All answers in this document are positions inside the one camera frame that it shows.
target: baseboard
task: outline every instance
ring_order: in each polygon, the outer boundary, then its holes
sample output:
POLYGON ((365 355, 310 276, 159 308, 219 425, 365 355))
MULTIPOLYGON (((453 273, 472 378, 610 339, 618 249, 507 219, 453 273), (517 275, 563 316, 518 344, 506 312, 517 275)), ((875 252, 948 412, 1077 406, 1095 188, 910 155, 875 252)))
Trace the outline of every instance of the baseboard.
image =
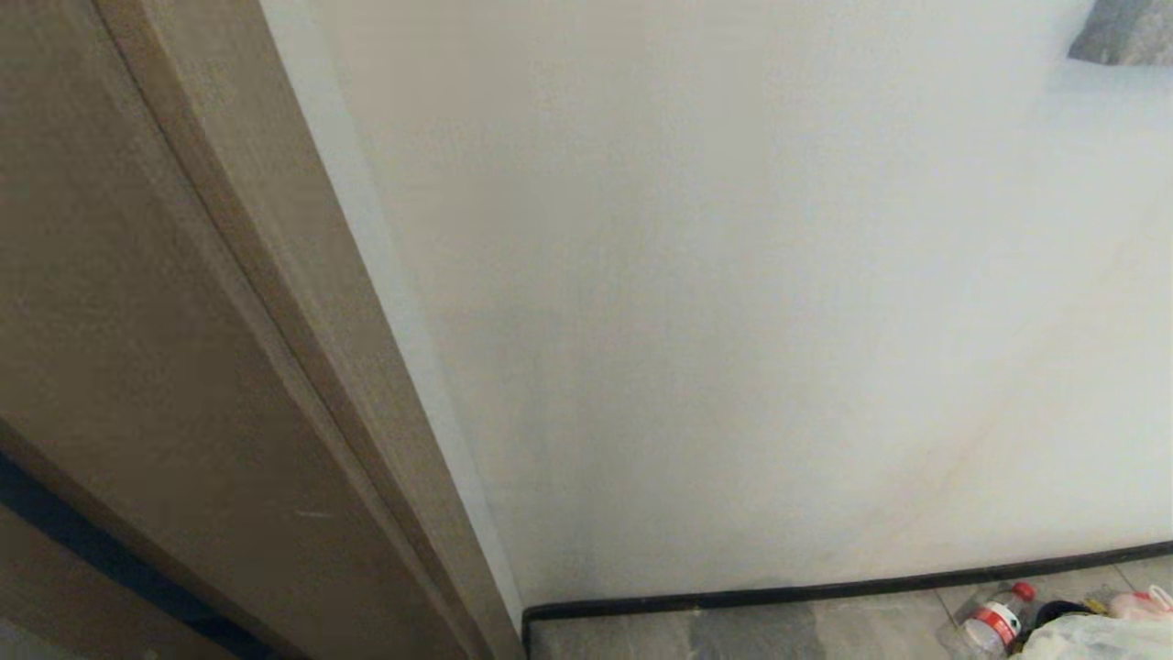
POLYGON ((615 598, 604 600, 577 600, 572 603, 554 603, 526 608, 522 614, 522 642, 529 652, 530 624, 555 619, 581 619, 585 617, 615 617, 621 614, 649 614, 652 612, 677 612, 682 610, 714 610, 719 607, 745 607, 747 605, 773 605, 778 603, 799 603, 804 600, 826 600, 832 598, 850 598, 857 596, 875 596, 897 593, 902 591, 920 591, 936 587, 954 587, 958 585, 976 585, 1012 580, 1030 576, 1045 576, 1064 571, 1078 571, 1106 564, 1134 562, 1173 554, 1173 542, 1161 542, 1138 545, 1121 550, 1002 564, 984 569, 964 571, 947 571, 907 578, 888 578, 883 580, 865 580, 861 583, 839 583, 832 585, 814 585, 807 587, 778 587, 764 590, 717 591, 707 593, 679 593, 671 596, 653 596, 647 598, 615 598))

